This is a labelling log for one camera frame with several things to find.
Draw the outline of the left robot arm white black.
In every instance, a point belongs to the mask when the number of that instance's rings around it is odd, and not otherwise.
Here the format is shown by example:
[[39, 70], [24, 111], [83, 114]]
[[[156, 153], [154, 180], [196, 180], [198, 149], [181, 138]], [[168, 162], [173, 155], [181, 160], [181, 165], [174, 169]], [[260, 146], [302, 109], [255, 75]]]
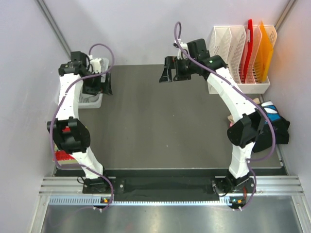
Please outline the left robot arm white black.
[[56, 113], [47, 123], [52, 148], [73, 157], [85, 173], [78, 178], [84, 193], [99, 194], [112, 190], [105, 177], [104, 166], [95, 157], [87, 127], [79, 119], [81, 94], [112, 95], [110, 73], [102, 58], [93, 58], [81, 51], [73, 51], [70, 60], [58, 69], [60, 95]]

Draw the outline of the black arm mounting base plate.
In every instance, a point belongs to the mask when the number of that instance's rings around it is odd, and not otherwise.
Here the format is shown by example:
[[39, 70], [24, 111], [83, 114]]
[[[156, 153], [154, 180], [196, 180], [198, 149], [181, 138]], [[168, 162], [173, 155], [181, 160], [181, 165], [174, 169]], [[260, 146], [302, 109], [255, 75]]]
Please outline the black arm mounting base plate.
[[133, 191], [167, 191], [167, 190], [185, 190], [185, 191], [203, 191], [207, 194], [214, 193], [214, 187], [217, 192], [224, 193], [251, 191], [254, 187], [253, 181], [249, 179], [239, 186], [230, 188], [224, 177], [110, 177], [115, 193], [125, 194]]

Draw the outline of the black daisy print t shirt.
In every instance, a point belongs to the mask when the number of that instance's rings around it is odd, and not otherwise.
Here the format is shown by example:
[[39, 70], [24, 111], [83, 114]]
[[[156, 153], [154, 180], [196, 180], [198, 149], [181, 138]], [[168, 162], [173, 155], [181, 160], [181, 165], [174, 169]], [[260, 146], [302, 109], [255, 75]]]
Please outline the black daisy print t shirt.
[[[290, 122], [280, 115], [276, 106], [271, 101], [266, 101], [260, 104], [260, 107], [267, 114], [271, 124], [273, 126], [276, 138], [276, 145], [286, 145], [289, 143], [289, 126]], [[254, 153], [261, 152], [272, 146], [272, 134], [268, 123], [265, 122], [262, 132], [258, 136], [252, 151]]]

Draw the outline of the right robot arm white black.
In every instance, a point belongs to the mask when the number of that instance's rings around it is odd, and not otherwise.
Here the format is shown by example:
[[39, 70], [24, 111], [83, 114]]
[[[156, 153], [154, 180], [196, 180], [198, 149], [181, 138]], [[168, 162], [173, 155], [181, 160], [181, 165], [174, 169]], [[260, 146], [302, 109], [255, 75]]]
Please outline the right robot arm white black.
[[265, 118], [259, 108], [243, 96], [222, 57], [210, 56], [204, 39], [188, 43], [177, 39], [173, 46], [178, 48], [178, 54], [165, 58], [159, 82], [187, 81], [193, 74], [197, 74], [224, 101], [233, 118], [233, 125], [227, 130], [228, 139], [232, 143], [232, 157], [226, 177], [222, 181], [214, 181], [213, 188], [215, 192], [238, 192], [249, 179], [247, 160], [251, 158]]

